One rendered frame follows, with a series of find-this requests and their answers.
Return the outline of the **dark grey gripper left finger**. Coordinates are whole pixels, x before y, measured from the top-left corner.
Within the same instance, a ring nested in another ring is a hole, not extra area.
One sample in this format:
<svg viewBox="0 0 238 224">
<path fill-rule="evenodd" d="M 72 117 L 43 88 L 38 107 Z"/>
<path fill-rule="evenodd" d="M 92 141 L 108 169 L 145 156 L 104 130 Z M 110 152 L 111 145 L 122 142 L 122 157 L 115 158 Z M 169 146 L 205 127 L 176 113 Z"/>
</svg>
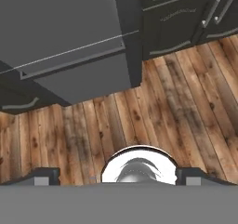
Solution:
<svg viewBox="0 0 238 224">
<path fill-rule="evenodd" d="M 56 167 L 37 167 L 29 174 L 1 183 L 1 186 L 59 186 L 60 170 Z"/>
</svg>

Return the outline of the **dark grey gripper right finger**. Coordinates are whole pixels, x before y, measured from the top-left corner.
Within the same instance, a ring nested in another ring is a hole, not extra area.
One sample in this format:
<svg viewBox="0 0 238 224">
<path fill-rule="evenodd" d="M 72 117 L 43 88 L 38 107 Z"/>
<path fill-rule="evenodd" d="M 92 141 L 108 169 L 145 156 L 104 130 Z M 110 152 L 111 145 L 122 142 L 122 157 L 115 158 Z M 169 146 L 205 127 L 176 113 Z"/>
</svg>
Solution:
<svg viewBox="0 0 238 224">
<path fill-rule="evenodd" d="M 176 170 L 176 184 L 180 186 L 212 186 L 225 185 L 234 186 L 229 181 L 214 178 L 198 167 L 182 167 Z"/>
</svg>

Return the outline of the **grey fridge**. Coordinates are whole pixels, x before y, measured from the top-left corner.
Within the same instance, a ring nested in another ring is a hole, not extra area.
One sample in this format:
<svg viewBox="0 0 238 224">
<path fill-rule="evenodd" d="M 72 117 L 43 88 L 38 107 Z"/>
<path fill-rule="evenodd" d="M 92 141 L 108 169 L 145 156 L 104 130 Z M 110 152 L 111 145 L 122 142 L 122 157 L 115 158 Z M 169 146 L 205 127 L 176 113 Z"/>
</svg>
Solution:
<svg viewBox="0 0 238 224">
<path fill-rule="evenodd" d="M 69 102 L 141 83 L 139 0 L 0 0 L 0 60 Z"/>
</svg>

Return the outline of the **white and black round disc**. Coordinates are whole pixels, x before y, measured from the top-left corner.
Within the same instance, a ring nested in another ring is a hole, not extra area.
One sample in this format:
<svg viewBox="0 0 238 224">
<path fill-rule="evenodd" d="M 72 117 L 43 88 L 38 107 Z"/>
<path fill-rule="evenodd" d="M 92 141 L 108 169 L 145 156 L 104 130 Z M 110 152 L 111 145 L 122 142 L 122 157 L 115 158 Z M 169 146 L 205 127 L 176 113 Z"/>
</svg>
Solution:
<svg viewBox="0 0 238 224">
<path fill-rule="evenodd" d="M 162 182 L 175 185 L 177 162 L 162 149 L 150 145 L 132 145 L 116 152 L 103 166 L 102 183 Z"/>
</svg>

